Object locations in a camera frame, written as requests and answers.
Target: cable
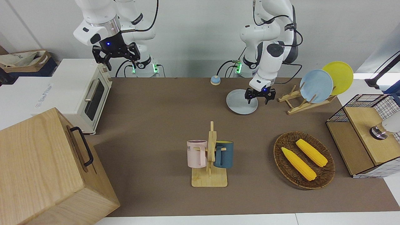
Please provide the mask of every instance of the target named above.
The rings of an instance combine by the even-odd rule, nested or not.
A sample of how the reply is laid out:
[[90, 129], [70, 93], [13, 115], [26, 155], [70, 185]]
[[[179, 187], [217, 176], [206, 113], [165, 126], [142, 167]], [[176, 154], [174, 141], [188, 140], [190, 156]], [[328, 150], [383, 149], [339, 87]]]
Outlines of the cable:
[[126, 68], [129, 67], [129, 66], [130, 66], [130, 67], [133, 67], [132, 65], [127, 65], [127, 66], [125, 66], [125, 68], [124, 68], [124, 77], [126, 77], [126, 73], [125, 73], [126, 71], [125, 71], [125, 70], [126, 70]]
[[218, 69], [217, 76], [218, 76], [218, 74], [220, 73], [220, 70], [222, 69], [222, 67], [223, 67], [225, 64], [230, 63], [230, 62], [235, 62], [235, 61], [229, 60], [229, 61], [224, 62], [224, 63], [220, 66], [220, 68]]
[[[242, 55], [243, 55], [244, 51], [246, 50], [246, 48], [247, 48], [247, 46], [246, 46], [246, 47], [244, 47], [244, 49], [243, 49], [242, 53], [240, 54], [240, 56], [239, 56], [238, 60], [240, 60], [240, 58], [242, 57]], [[228, 76], [228, 78], [231, 76], [231, 74], [232, 74], [232, 71], [233, 71], [233, 68], [232, 68], [232, 70], [230, 70], [230, 73], [229, 73], [229, 76]]]
[[160, 66], [160, 67], [162, 67], [162, 72], [164, 73], [164, 77], [166, 77], [166, 76], [165, 76], [165, 69], [164, 69], [164, 66], [163, 66], [163, 65], [161, 65], [161, 64], [157, 64], [156, 66]]
[[283, 62], [282, 64], [284, 65], [291, 65], [291, 66], [300, 66], [299, 70], [286, 82], [275, 82], [275, 84], [287, 84], [289, 83], [301, 70], [301, 68], [303, 68], [303, 65], [301, 64], [292, 64], [292, 63], [287, 63], [287, 62]]
[[230, 67], [228, 67], [228, 68], [226, 69], [224, 78], [226, 78], [226, 75], [228, 74], [229, 68], [232, 68], [232, 70], [233, 70], [234, 67], [236, 67], [236, 64], [233, 65], [233, 66], [230, 66]]
[[121, 63], [120, 67], [118, 67], [118, 70], [117, 70], [117, 72], [115, 73], [115, 77], [118, 76], [118, 72], [120, 71], [122, 65], [124, 65], [124, 64], [127, 63], [127, 62], [129, 62], [129, 60], [126, 60], [126, 61], [124, 61], [123, 63]]
[[154, 15], [153, 23], [150, 25], [149, 28], [147, 28], [147, 29], [145, 29], [145, 30], [136, 30], [136, 29], [122, 30], [121, 33], [128, 33], [128, 32], [145, 32], [145, 31], [150, 30], [150, 29], [154, 26], [154, 23], [156, 23], [157, 14], [158, 14], [158, 0], [157, 0], [157, 6], [156, 6], [156, 14]]
[[284, 44], [283, 46], [296, 47], [296, 46], [299, 46], [299, 45], [301, 45], [301, 44], [303, 43], [303, 35], [301, 35], [301, 33], [297, 31], [297, 29], [293, 29], [293, 31], [294, 31], [295, 33], [298, 33], [298, 34], [300, 35], [300, 37], [301, 37], [301, 42], [298, 43], [298, 44], [295, 44], [295, 45]]
[[278, 18], [278, 17], [287, 17], [287, 18], [289, 18], [290, 21], [292, 21], [292, 20], [290, 19], [290, 17], [287, 16], [287, 15], [279, 15], [279, 16], [274, 16], [274, 17], [272, 17], [271, 19], [269, 19], [269, 20], [267, 20], [267, 21], [263, 20], [263, 21], [264, 21], [263, 23], [258, 24], [258, 23], [256, 22], [256, 18], [255, 18], [254, 13], [255, 13], [255, 12], [254, 12], [254, 10], [253, 10], [253, 21], [254, 21], [254, 23], [255, 23], [257, 26], [262, 26], [262, 25], [264, 25], [264, 24], [270, 24], [274, 19], [276, 19], [276, 18]]

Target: label on box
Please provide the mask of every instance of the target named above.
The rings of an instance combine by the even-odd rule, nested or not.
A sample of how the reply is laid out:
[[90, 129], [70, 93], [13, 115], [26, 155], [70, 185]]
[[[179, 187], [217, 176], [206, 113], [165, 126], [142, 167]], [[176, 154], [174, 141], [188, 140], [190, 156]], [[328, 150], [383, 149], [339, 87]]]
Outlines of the label on box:
[[42, 93], [40, 99], [38, 100], [38, 102], [35, 105], [35, 108], [40, 108], [42, 106], [42, 104], [45, 101], [47, 95], [49, 94], [51, 88], [53, 88], [53, 84], [52, 83], [47, 85], [46, 90], [44, 90], [44, 92]]

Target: box handle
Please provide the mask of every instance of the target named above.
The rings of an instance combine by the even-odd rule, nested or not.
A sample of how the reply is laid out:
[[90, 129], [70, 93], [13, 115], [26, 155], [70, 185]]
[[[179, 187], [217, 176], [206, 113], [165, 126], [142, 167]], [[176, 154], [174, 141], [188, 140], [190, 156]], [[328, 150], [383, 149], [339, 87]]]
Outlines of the box handle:
[[88, 143], [86, 142], [86, 138], [85, 138], [85, 136], [83, 135], [83, 132], [82, 132], [82, 130], [81, 130], [79, 127], [72, 127], [72, 128], [70, 129], [70, 131], [71, 131], [71, 132], [79, 131], [79, 134], [80, 134], [80, 136], [82, 137], [83, 143], [85, 144], [86, 150], [88, 151], [88, 155], [89, 155], [89, 161], [87, 161], [87, 162], [84, 163], [83, 165], [86, 166], [86, 167], [88, 167], [90, 164], [93, 163], [93, 155], [92, 155], [92, 152], [90, 151], [90, 148], [89, 148]]

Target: wooden box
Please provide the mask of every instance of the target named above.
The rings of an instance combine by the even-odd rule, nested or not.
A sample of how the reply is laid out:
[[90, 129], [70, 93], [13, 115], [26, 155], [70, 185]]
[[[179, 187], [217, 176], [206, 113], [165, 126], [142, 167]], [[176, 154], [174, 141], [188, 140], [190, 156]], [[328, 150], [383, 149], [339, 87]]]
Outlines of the wooden box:
[[95, 149], [71, 128], [53, 108], [0, 131], [1, 225], [92, 225], [119, 207]]
[[327, 122], [353, 177], [386, 177], [400, 171], [400, 144], [393, 135], [376, 140], [370, 128], [382, 122], [373, 107], [344, 107], [348, 122]]

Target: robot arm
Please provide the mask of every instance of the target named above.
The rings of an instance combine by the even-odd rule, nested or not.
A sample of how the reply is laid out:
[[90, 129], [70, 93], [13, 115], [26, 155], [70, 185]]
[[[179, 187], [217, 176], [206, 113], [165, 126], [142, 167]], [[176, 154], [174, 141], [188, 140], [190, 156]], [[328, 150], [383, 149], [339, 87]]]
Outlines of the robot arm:
[[[251, 99], [263, 96], [266, 98], [265, 104], [267, 104], [269, 100], [275, 98], [275, 90], [270, 87], [274, 84], [282, 63], [292, 63], [297, 58], [296, 15], [289, 0], [258, 0], [258, 8], [255, 12], [261, 18], [262, 24], [247, 25], [245, 26], [246, 32], [241, 32], [241, 38], [249, 37], [242, 38], [242, 40], [246, 46], [250, 46], [246, 52], [248, 55], [243, 57], [243, 63], [254, 70], [254, 77], [249, 83], [253, 89], [247, 89], [245, 98], [250, 103]], [[280, 26], [275, 20], [276, 18], [285, 24], [283, 34], [280, 33]], [[267, 31], [268, 34], [261, 36], [255, 32], [260, 29]], [[281, 40], [272, 42], [278, 37]], [[257, 62], [255, 61], [255, 47], [251, 47], [261, 41], [264, 41], [266, 47], [263, 48], [261, 59]]]
[[92, 53], [97, 63], [106, 64], [111, 70], [110, 58], [124, 57], [133, 62], [140, 59], [136, 43], [127, 45], [122, 37], [121, 24], [112, 0], [75, 2], [81, 8], [84, 20], [74, 31], [74, 36], [83, 44], [93, 46]]
[[[140, 52], [140, 60], [133, 63], [134, 75], [136, 77], [151, 77], [158, 73], [158, 68], [144, 41], [153, 39], [156, 33], [154, 29], [149, 29], [152, 27], [152, 23], [145, 19], [142, 13], [138, 13], [135, 2], [135, 0], [116, 0], [122, 36], [128, 43], [135, 42]], [[141, 32], [127, 32], [130, 30], [139, 30]]]
[[[259, 43], [277, 39], [280, 45], [296, 45], [297, 41], [294, 31], [296, 14], [289, 0], [254, 0], [253, 6], [254, 13], [261, 19], [262, 24], [243, 27], [240, 31], [240, 39], [246, 44], [242, 64], [255, 71], [260, 63], [256, 59], [256, 47]], [[285, 24], [283, 33], [281, 33], [280, 25], [274, 17]], [[292, 63], [297, 58], [297, 52], [296, 46], [286, 46], [284, 48], [284, 61]]]

